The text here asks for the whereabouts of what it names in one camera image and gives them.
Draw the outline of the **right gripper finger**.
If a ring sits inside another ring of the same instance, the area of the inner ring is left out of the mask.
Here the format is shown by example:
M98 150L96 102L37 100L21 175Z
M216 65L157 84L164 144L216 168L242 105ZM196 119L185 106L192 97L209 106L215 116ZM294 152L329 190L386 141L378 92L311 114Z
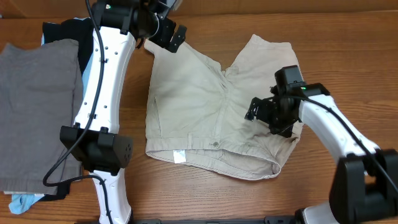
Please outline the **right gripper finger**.
M253 108L249 108L245 117L245 120L248 121L254 121L256 120L260 120L263 121L264 120L264 113L263 111L260 109L260 107L253 107Z
M266 105L266 104L268 104L268 102L270 102L272 100L272 97L269 97L269 98L264 98L264 99L260 99L260 98L258 98L258 97L254 97L252 100L251 100L251 104L250 104L250 107L249 107L249 112L250 113L252 113L252 114L255 114L256 112L257 112L257 110L261 107L261 106L264 106L264 105Z

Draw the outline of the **beige shorts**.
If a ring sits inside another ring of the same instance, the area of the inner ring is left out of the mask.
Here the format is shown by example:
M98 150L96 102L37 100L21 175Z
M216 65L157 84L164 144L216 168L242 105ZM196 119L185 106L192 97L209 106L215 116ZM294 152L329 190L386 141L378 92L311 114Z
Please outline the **beige shorts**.
M245 115L255 97L268 98L275 72L297 65L288 42L253 35L230 67L182 44L171 53L151 41L154 55L146 115L146 154L244 180L277 177L300 140L271 134Z

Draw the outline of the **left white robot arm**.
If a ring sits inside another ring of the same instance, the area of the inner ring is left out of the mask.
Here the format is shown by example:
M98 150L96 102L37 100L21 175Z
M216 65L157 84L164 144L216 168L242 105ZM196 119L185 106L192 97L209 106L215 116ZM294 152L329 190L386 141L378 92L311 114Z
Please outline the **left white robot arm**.
M93 54L83 103L60 140L88 171L99 201L99 223L132 223L125 168L132 139L119 135L119 104L133 51L145 40L175 53L187 28L168 19L178 0L97 1L87 4L93 23Z

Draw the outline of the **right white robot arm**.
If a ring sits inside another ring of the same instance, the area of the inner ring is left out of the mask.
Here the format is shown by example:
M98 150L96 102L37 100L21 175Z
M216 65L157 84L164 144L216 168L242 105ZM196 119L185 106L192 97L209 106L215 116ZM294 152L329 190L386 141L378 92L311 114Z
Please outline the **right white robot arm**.
M306 124L337 163L327 202L294 215L265 217L265 223L362 223L397 216L397 151L382 150L338 109L321 84L304 81L298 66L275 73L269 98L253 98L246 120L268 124L271 134L292 135Z

